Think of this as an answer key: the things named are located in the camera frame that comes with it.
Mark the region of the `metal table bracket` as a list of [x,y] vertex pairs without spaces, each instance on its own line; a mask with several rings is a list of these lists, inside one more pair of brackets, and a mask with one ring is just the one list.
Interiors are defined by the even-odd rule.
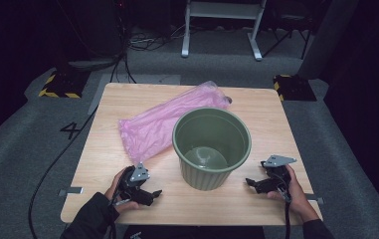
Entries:
[[322,197],[317,197],[316,195],[309,193],[307,193],[305,196],[308,201],[316,201],[317,204],[320,205],[324,204],[324,199]]
[[58,195],[61,197],[67,196],[68,194],[81,194],[83,193],[82,187],[69,187],[66,189],[60,189]]

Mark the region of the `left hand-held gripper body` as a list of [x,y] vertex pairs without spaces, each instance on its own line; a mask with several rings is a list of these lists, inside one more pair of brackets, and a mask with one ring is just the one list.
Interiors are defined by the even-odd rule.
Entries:
[[122,174],[116,188],[116,194],[119,196],[117,205],[128,201],[134,201],[142,204],[145,197],[141,186],[150,178],[148,170],[142,163],[127,167]]

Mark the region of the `person's right hand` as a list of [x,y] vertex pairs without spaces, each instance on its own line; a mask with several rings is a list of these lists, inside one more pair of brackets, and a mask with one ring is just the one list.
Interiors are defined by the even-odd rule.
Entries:
[[288,191],[291,195],[291,204],[289,209],[299,217],[302,223],[319,219],[317,212],[306,199],[303,189],[297,181],[294,170],[289,165],[285,168],[290,176]]

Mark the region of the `black yellow striped base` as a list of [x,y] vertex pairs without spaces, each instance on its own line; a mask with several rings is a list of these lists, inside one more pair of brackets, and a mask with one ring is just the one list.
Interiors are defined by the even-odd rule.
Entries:
[[308,80],[298,75],[276,75],[273,78],[274,89],[281,101],[305,101],[315,102],[316,96]]
[[90,72],[64,74],[54,71],[40,90],[39,96],[80,99],[90,74]]

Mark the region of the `green plastic trash bin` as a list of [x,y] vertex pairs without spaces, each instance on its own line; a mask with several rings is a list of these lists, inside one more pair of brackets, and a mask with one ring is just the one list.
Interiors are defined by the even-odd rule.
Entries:
[[183,179],[203,191],[220,187],[249,157],[252,140],[234,114],[200,108],[183,115],[174,126],[172,145]]

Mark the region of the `grey column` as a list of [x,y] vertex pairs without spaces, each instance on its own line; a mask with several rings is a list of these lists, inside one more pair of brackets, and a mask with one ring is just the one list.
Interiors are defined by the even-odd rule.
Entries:
[[316,36],[297,74],[307,80],[319,77],[352,18],[359,0],[331,0]]

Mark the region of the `white metal stand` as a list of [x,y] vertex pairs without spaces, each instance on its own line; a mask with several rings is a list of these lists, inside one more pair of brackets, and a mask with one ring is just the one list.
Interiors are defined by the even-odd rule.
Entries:
[[263,18],[268,0],[260,0],[255,4],[200,2],[187,0],[185,9],[185,30],[182,43],[181,56],[189,56],[190,47],[190,21],[192,18],[222,18],[237,20],[254,20],[253,30],[247,34],[248,40],[256,61],[261,61],[263,55],[257,44],[256,38]]

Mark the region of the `black tripod stand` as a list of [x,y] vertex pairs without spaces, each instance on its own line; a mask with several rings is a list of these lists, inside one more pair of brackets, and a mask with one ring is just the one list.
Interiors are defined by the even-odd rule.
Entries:
[[[283,40],[290,38],[294,32],[299,32],[301,38],[304,41],[300,58],[303,60],[306,54],[306,49],[309,44],[310,36],[312,34],[313,21],[311,18],[294,18],[294,17],[280,17],[276,18],[269,26],[272,30],[277,41],[271,45],[264,53],[265,57],[272,50],[274,50]],[[279,38],[277,30],[284,30],[284,34]]]

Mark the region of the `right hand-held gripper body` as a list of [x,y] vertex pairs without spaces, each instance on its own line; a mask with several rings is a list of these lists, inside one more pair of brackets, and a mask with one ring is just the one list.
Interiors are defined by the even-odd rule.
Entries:
[[265,179],[266,182],[262,185],[263,188],[266,188],[267,193],[278,191],[283,199],[291,199],[288,192],[290,176],[285,167],[294,162],[296,162],[295,158],[281,155],[271,155],[267,160],[261,162],[262,167],[266,170],[266,175],[269,177]]

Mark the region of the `pink plastic bag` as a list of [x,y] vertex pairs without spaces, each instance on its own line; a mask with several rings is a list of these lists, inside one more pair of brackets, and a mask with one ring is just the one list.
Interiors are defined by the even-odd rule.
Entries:
[[172,132],[186,113],[199,108],[226,109],[232,100],[206,82],[130,119],[118,122],[126,153],[134,164],[144,162],[172,144]]

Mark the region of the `person's left hand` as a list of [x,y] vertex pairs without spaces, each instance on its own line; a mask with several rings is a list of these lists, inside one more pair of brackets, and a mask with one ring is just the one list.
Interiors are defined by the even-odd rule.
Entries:
[[[108,199],[108,200],[114,200],[115,199],[115,196],[114,196],[114,192],[116,190],[116,187],[117,187],[117,184],[119,182],[119,180],[121,179],[122,177],[122,174],[124,173],[124,169],[122,169],[120,172],[118,172],[112,183],[111,183],[111,186],[109,187],[109,189],[105,192],[104,196]],[[124,211],[128,211],[128,210],[136,210],[139,208],[139,204],[134,202],[134,201],[128,201],[128,202],[125,202],[125,203],[122,203],[120,205],[116,205],[114,207],[114,209],[119,213],[119,214],[122,214]]]

